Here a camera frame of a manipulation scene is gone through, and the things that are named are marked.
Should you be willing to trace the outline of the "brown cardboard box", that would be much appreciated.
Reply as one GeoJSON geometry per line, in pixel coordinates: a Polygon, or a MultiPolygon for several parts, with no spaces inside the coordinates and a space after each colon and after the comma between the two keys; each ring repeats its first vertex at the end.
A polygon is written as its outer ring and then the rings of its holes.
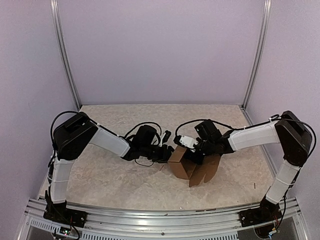
{"type": "Polygon", "coordinates": [[[177,146],[168,160],[173,175],[182,180],[188,180],[190,188],[201,183],[211,181],[219,168],[221,156],[219,154],[205,156],[202,164],[196,164],[187,159],[187,150],[177,146]]]}

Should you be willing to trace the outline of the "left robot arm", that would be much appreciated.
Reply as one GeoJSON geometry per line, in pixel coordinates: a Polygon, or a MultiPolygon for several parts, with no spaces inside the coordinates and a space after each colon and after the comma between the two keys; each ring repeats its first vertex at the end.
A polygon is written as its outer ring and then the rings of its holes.
{"type": "Polygon", "coordinates": [[[171,132],[153,121],[138,123],[121,135],[83,111],[68,110],[53,119],[49,132],[53,152],[45,200],[50,214],[61,223],[70,218],[67,190],[73,165],[88,148],[99,148],[127,162],[145,158],[160,164],[166,164],[174,151],[167,144],[171,132]]]}

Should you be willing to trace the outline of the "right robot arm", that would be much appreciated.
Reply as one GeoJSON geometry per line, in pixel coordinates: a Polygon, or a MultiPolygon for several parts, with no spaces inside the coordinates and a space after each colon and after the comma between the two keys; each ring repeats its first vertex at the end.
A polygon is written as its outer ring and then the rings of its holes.
{"type": "Polygon", "coordinates": [[[255,212],[260,222],[268,221],[313,153],[317,143],[315,131],[291,111],[274,115],[268,121],[249,127],[229,127],[225,133],[221,133],[217,124],[217,121],[206,119],[195,126],[197,138],[181,136],[178,142],[191,152],[192,160],[196,157],[203,159],[210,155],[232,154],[257,146],[281,146],[283,163],[255,212]]]}

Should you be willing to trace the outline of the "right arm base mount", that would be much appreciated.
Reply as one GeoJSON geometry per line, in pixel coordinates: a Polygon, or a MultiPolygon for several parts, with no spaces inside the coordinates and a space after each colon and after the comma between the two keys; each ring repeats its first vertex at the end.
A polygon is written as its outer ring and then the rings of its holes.
{"type": "Polygon", "coordinates": [[[279,208],[277,208],[273,213],[270,213],[269,210],[262,209],[260,207],[242,210],[238,215],[243,228],[267,223],[275,219],[279,220],[282,217],[282,213],[279,208]]]}

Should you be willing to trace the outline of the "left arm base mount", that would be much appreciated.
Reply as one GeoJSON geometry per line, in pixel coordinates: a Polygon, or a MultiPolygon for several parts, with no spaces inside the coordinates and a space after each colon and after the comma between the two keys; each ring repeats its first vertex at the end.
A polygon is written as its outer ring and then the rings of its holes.
{"type": "Polygon", "coordinates": [[[88,214],[85,211],[66,208],[61,211],[54,209],[45,210],[43,218],[72,227],[83,228],[85,226],[88,214]]]}

